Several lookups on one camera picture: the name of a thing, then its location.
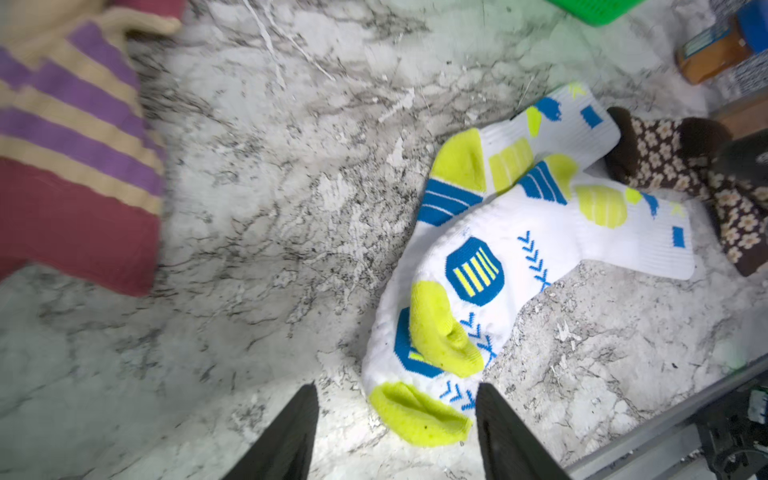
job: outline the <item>white sock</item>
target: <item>white sock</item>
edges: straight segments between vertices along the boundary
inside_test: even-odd
[[[466,439],[477,379],[429,365],[411,346],[408,308],[415,267],[471,207],[506,191],[535,158],[568,151],[577,169],[607,154],[619,130],[582,84],[573,83],[510,121],[450,138],[435,159],[413,235],[376,311],[362,383],[388,427],[408,442],[445,445]]]
[[[424,256],[412,288],[415,347],[457,376],[481,372],[509,339],[523,305],[582,260],[688,279],[694,255],[687,213],[578,173],[570,158],[552,155],[462,218]],[[471,326],[461,322],[469,317]]]

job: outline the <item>green basket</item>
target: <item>green basket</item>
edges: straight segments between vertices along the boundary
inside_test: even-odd
[[[643,0],[550,0],[584,23],[599,27],[627,13]]]

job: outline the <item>sock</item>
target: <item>sock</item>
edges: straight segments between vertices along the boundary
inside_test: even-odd
[[[509,121],[445,142],[413,235],[380,300],[362,361],[364,391],[392,431],[414,445],[437,446],[466,440],[472,425],[477,379],[460,379],[430,365],[411,345],[411,285],[427,249],[470,208],[508,190],[537,156],[572,151],[581,169],[618,138],[607,112],[584,85],[573,83]]]
[[[768,262],[768,187],[754,187],[714,170],[709,172],[709,185],[723,252],[739,273],[752,275]]]
[[[410,312],[412,341],[426,361],[461,378],[481,372],[523,305],[582,260],[690,278],[690,225],[680,204],[577,170],[571,158],[551,155],[430,247],[415,272]]]
[[[605,159],[614,180],[633,188],[670,188],[710,199],[707,168],[730,140],[722,124],[706,118],[644,121],[616,107],[608,113],[621,130],[621,140]]]

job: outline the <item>white marble surface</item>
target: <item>white marble surface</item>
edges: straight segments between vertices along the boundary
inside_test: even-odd
[[[600,29],[544,0],[261,2],[262,27],[191,0],[174,39],[132,45],[172,159],[152,295],[38,266],[0,285],[0,479],[219,478],[312,381],[312,478],[483,478],[474,432],[413,448],[359,389],[435,149],[573,79],[647,117],[723,101],[672,62],[703,0]],[[687,206],[690,282],[585,263],[488,373],[563,464],[766,350],[766,274],[740,277]]]

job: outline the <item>brown floral sock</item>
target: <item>brown floral sock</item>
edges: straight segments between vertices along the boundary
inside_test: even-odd
[[[671,188],[710,199],[706,171],[730,134],[706,118],[644,121],[624,108],[608,113],[621,130],[619,144],[606,156],[614,180],[633,188]]]
[[[768,262],[768,188],[711,170],[708,183],[720,219],[720,244],[744,276]]]

